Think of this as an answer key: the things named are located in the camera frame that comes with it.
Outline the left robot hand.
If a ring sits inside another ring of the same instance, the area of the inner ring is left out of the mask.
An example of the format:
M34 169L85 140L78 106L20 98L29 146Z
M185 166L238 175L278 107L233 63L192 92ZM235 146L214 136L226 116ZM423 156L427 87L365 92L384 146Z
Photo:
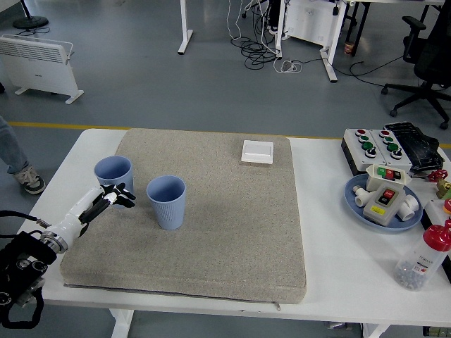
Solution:
M64 216L63 220L43 231L40 241L56 254L63 254L81 237L89 224L110 206L135 206L136 196L125 183L92 188Z

